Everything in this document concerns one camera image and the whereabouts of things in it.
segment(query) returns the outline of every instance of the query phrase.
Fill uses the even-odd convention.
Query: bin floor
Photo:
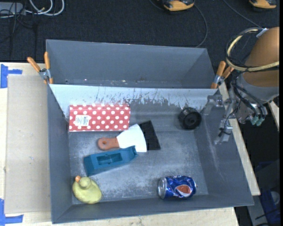
[[[175,106],[164,109],[154,104],[143,105],[142,109],[132,106],[130,125],[151,119],[161,150],[139,153],[128,164],[91,176],[102,191],[102,202],[158,197],[158,180],[171,175],[191,176],[198,186],[197,195],[208,194],[194,136],[197,129],[181,129],[176,119],[179,111]],[[69,132],[71,175],[86,176],[83,158],[103,152],[97,147],[99,138],[118,134],[115,131]],[[73,204],[80,202],[73,197]]]

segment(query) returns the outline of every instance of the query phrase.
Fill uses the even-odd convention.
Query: red polka dot box
[[[69,106],[69,131],[127,130],[129,121],[128,104]]]

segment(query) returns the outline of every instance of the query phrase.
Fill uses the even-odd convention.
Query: gray bin
[[[237,145],[215,145],[224,108],[213,108],[195,130],[183,130],[178,114],[200,113],[214,72],[204,48],[180,48],[47,40],[54,84],[48,86],[51,218],[53,223],[253,205]],[[102,152],[96,141],[118,132],[68,132],[69,104],[128,102],[130,125],[151,120],[161,150],[140,153],[129,164],[92,176],[103,198],[83,204],[72,193],[86,176],[83,157]],[[188,200],[166,201],[158,180],[187,175],[197,184]]]

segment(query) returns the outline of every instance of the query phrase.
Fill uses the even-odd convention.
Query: white label
[[[90,116],[88,115],[76,115],[74,124],[76,126],[88,126]]]

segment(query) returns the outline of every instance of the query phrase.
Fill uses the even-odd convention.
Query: pepsi can
[[[158,182],[158,194],[162,199],[191,198],[196,193],[196,183],[188,176],[168,176]]]

